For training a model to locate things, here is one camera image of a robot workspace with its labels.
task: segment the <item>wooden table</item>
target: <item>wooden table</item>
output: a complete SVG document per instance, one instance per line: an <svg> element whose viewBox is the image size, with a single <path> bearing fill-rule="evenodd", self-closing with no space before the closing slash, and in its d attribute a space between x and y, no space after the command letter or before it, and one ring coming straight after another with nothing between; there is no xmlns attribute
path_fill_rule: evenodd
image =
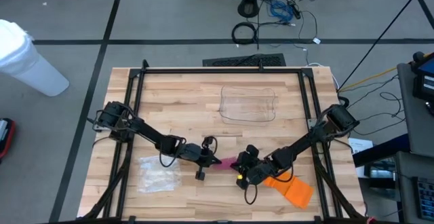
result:
<svg viewBox="0 0 434 224"><path fill-rule="evenodd" d="M123 101L129 70L113 69L104 103ZM313 70L321 109L326 109L338 102L332 74L328 67ZM275 119L265 126L223 123L219 114L222 86L273 89L276 95ZM307 91L314 115L310 90ZM134 104L135 92L133 90L130 106ZM205 136L215 136L219 143L218 158L236 156L249 144L259 148L261 157L278 147L291 145L307 133L300 86L295 74L146 74L139 116L162 134L182 136L190 143L201 143ZM107 135L108 132L99 133L96 139ZM88 212L106 189L114 148L115 143L109 139L95 145L78 216ZM340 143L332 143L330 154L337 185L350 203L363 214L365 207L351 150ZM140 193L138 160L154 155L158 155L158 151L153 144L136 136L123 219L135 215L138 220L161 221L312 221L315 215L321 215L310 149L301 153L294 162L294 174L315 189L305 210L292 206L275 189L264 185L258 186L258 198L249 206L244 201L243 190L235 184L237 172L206 168L205 180L197 181L197 166L186 161L180 161L181 187L174 191ZM332 198L329 189L326 189L330 214L333 216ZM116 204L115 192L111 213L115 212Z"/></svg>

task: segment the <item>magenta object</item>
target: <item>magenta object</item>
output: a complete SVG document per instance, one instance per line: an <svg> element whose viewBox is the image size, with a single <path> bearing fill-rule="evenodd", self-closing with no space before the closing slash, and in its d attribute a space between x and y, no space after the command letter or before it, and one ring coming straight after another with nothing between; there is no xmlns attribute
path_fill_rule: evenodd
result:
<svg viewBox="0 0 434 224"><path fill-rule="evenodd" d="M214 165L212 165L212 168L214 168L216 170L230 170L231 164L235 163L237 161L237 158L236 157L230 157L230 158L226 158L226 159L221 159L220 161L222 162L221 164L214 164Z"/></svg>

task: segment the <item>orange object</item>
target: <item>orange object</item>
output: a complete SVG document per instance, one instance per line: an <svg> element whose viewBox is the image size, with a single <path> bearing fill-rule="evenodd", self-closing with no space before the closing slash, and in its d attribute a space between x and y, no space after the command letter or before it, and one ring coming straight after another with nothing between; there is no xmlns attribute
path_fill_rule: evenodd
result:
<svg viewBox="0 0 434 224"><path fill-rule="evenodd" d="M290 174L285 172L277 178L285 181L290 178ZM299 208L306 208L313 194L313 188L296 176L293 176L291 181L287 183L282 183L272 177L268 177L265 179L264 184L267 187L276 188L281 195L285 196L287 200Z"/></svg>

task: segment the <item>blue cable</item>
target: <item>blue cable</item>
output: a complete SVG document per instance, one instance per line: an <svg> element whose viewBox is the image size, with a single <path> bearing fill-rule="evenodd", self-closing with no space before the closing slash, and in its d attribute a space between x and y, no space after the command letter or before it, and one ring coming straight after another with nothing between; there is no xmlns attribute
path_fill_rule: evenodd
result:
<svg viewBox="0 0 434 224"><path fill-rule="evenodd" d="M292 8L286 3L278 0L272 0L269 5L269 16L277 17L281 22L289 23L294 17Z"/></svg>

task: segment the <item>yellow cable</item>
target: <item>yellow cable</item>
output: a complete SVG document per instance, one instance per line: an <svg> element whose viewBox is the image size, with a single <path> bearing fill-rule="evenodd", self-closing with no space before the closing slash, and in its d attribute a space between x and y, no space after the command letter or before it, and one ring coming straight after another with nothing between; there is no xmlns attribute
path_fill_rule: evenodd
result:
<svg viewBox="0 0 434 224"><path fill-rule="evenodd" d="M358 81L358 82L353 83L353 84L351 84L351 85L348 85L348 86L346 86L346 87L344 87L344 88L341 88L339 92L344 92L344 91L347 90L348 88L352 88L353 86L357 86L357 85L359 85L359 84L361 84L361 83L363 83L363 82L365 82L365 81L371 80L371 79L373 79L373 78L380 77L380 76L382 76L382 75L384 75L384 74L387 74L387 73L389 73L389 72L391 72L391 71L394 71L395 69L396 69L396 67L394 67L394 68L392 68L392 69L388 69L388 70L386 70L386 71L384 71L384 72L381 72L381 73L379 73L379 74L376 74L376 75L370 76L370 77L368 77L368 78L362 79L361 81Z"/></svg>

